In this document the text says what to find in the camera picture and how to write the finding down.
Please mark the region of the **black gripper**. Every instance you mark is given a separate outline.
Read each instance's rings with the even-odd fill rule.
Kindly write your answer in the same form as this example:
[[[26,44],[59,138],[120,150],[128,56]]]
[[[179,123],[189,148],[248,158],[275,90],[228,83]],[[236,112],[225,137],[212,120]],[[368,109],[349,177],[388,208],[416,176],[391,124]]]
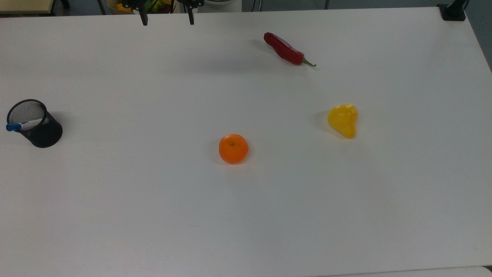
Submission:
[[[175,2],[179,2],[184,7],[188,8],[188,17],[190,25],[194,25],[194,14],[193,9],[204,5],[203,0],[123,0],[122,6],[125,8],[131,8],[132,10],[138,10],[142,24],[144,26],[148,25],[148,14],[146,10],[150,10],[157,4],[155,2],[160,2],[163,5],[173,5]]]

